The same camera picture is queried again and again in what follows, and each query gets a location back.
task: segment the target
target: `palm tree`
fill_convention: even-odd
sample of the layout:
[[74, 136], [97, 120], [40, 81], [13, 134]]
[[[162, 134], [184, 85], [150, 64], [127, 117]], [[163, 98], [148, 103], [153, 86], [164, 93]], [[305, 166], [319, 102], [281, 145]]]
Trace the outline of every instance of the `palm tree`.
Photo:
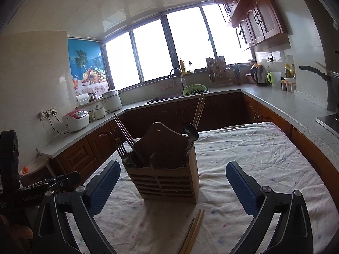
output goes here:
[[100, 57], [94, 57], [94, 59], [93, 59], [93, 65], [94, 66], [96, 66], [96, 67], [100, 67], [100, 65], [101, 65], [101, 60], [100, 60]]
[[77, 67], [79, 69], [81, 69], [82, 67], [86, 69], [86, 65], [88, 64], [88, 60], [87, 60], [87, 52], [84, 52], [83, 50], [76, 50], [75, 51], [77, 53], [77, 57], [74, 58], [75, 61], [75, 65], [77, 65]]

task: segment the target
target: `faucet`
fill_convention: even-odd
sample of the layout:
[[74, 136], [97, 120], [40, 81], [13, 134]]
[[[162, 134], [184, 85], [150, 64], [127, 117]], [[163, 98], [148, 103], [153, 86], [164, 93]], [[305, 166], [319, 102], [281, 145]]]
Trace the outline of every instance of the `faucet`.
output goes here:
[[185, 89], [185, 88], [187, 87], [186, 80], [185, 80], [184, 77], [182, 76], [182, 71], [181, 71], [179, 68], [173, 68], [173, 69], [171, 69], [171, 71], [169, 72], [169, 77], [172, 78], [172, 71], [173, 71], [173, 73], [174, 73], [174, 70], [179, 70], [180, 75], [181, 75], [181, 85], [182, 85], [182, 88]]

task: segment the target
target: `sink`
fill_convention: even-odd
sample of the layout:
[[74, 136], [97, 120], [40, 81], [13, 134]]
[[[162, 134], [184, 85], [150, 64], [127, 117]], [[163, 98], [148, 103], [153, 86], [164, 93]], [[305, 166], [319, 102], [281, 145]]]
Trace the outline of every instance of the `sink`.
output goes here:
[[[199, 95], [199, 93], [194, 93], [194, 94], [191, 94], [191, 95], [187, 95], [187, 97], [190, 97], [192, 95]], [[153, 98], [152, 100], [146, 102], [145, 104], [153, 103], [153, 102], [157, 102], [157, 101], [161, 101], [161, 100], [173, 99], [173, 98], [177, 98], [177, 97], [183, 97], [183, 96], [184, 95], [182, 93], [163, 95], [161, 97]]]
[[153, 98], [152, 100], [146, 102], [145, 104], [157, 102], [157, 101], [161, 101], [161, 100], [166, 100], [166, 99], [177, 98], [177, 97], [183, 97], [182, 93], [171, 94], [171, 95], [163, 95], [162, 97], [156, 97], [156, 98]]

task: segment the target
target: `window frame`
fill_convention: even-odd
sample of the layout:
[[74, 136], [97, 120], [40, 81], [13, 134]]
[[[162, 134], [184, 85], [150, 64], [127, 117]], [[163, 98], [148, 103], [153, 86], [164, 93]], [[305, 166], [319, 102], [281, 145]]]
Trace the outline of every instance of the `window frame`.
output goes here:
[[[184, 10], [184, 9], [189, 9], [189, 8], [199, 7], [201, 14], [202, 14], [202, 17], [203, 17], [203, 20], [204, 20], [205, 25], [206, 25], [206, 29], [207, 29], [207, 32], [208, 32], [208, 35], [209, 35], [209, 41], [211, 43], [214, 56], [215, 56], [215, 58], [217, 58], [218, 55], [217, 55], [216, 47], [215, 47], [215, 44], [214, 44], [214, 41], [213, 41], [213, 36], [212, 36], [211, 30], [210, 30], [210, 26], [208, 25], [206, 15], [205, 15], [204, 10], [202, 8], [202, 6], [204, 6], [204, 5], [211, 5], [211, 4], [215, 4], [215, 3], [211, 2], [211, 1], [206, 1], [206, 2], [200, 2], [200, 3], [185, 5], [185, 6], [182, 6], [182, 7], [177, 7], [175, 9], [165, 10], [161, 13], [157, 13], [156, 15], [145, 18], [145, 19], [143, 19], [143, 20], [141, 20], [137, 23], [134, 23], [130, 26], [127, 26], [123, 29], [120, 29], [120, 30], [114, 32], [113, 34], [107, 36], [103, 41], [101, 41], [101, 50], [102, 50], [101, 54], [102, 54], [104, 66], [105, 66], [105, 69], [106, 69], [106, 73], [108, 74], [108, 81], [109, 81], [108, 84], [109, 84], [109, 86], [112, 89], [114, 89], [114, 82], [113, 82], [112, 75], [111, 75], [111, 69], [110, 69], [110, 66], [109, 66], [109, 63], [108, 63], [106, 44], [108, 42], [110, 42], [111, 40], [113, 40], [114, 38], [116, 38], [116, 37], [118, 37], [122, 34], [125, 34], [125, 33], [129, 33], [129, 37], [130, 37], [131, 44], [132, 44], [134, 59], [135, 59], [140, 83], [131, 85], [131, 86], [123, 88], [123, 89], [120, 89], [120, 90], [118, 90], [118, 92], [123, 92], [125, 90], [133, 89], [135, 87], [139, 87], [139, 86], [142, 86], [142, 85], [145, 85], [145, 84], [153, 83], [153, 82], [168, 78], [169, 74], [167, 76], [162, 76], [162, 77], [159, 77], [159, 78], [156, 78], [156, 79], [145, 81], [143, 73], [142, 73], [142, 69], [141, 69], [139, 56], [138, 56], [138, 50], [137, 50], [136, 43], [135, 43], [135, 37], [134, 37], [133, 30], [138, 28], [138, 27], [141, 27], [143, 25], [146, 25], [148, 23], [151, 23], [153, 21], [156, 21], [156, 20], [161, 21], [163, 32], [165, 34], [165, 39], [166, 39], [166, 42], [167, 42], [168, 52], [169, 52], [169, 55], [170, 55], [170, 58], [171, 58], [171, 61], [172, 61], [172, 68], [179, 68], [180, 69], [179, 58], [178, 58], [177, 51], [176, 51], [175, 44], [174, 44], [174, 40], [173, 40], [173, 37], [172, 37], [171, 28], [170, 28], [170, 25], [169, 25], [168, 19], [167, 19], [167, 14], [172, 13], [172, 12], [176, 12], [176, 11], [180, 11], [180, 10]], [[250, 48], [250, 50], [251, 50], [252, 55], [254, 55], [254, 50], [253, 50], [252, 47]], [[238, 65], [239, 66], [247, 66], [247, 65], [249, 65], [249, 63], [244, 62], [244, 63], [239, 63]], [[198, 69], [198, 70], [195, 70], [195, 73], [201, 72], [201, 71], [206, 71], [206, 70], [207, 70], [206, 68]]]

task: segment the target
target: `gray speckled countertop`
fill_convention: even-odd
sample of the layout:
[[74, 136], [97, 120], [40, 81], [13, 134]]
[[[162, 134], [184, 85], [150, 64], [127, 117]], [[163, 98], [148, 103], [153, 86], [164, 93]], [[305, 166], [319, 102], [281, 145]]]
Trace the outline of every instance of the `gray speckled countertop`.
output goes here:
[[[244, 84], [241, 86], [223, 86], [218, 88], [212, 87], [210, 88], [210, 92], [206, 93], [206, 95], [212, 96], [227, 92], [240, 91], [265, 105], [273, 112], [280, 115], [282, 118], [286, 119], [296, 129], [304, 134], [304, 136], [310, 139], [310, 141], [312, 141], [339, 170], [339, 139], [316, 122], [316, 117], [333, 114], [332, 111], [327, 111], [313, 103], [305, 101], [299, 97], [295, 97], [291, 93], [282, 92], [281, 90], [273, 89], [272, 87], [257, 87], [256, 85], [251, 84]], [[199, 98], [199, 95], [178, 97], [154, 102], [151, 104], [145, 104], [149, 101], [148, 99], [145, 101], [124, 105], [122, 109], [116, 111], [115, 113], [119, 116], [125, 111], [192, 98]], [[106, 114], [106, 117], [91, 122], [84, 129], [60, 137], [57, 141], [54, 141], [53, 143], [44, 147], [42, 150], [39, 150], [39, 153], [49, 158], [55, 158], [75, 142], [111, 121], [113, 116], [114, 115], [112, 113]]]

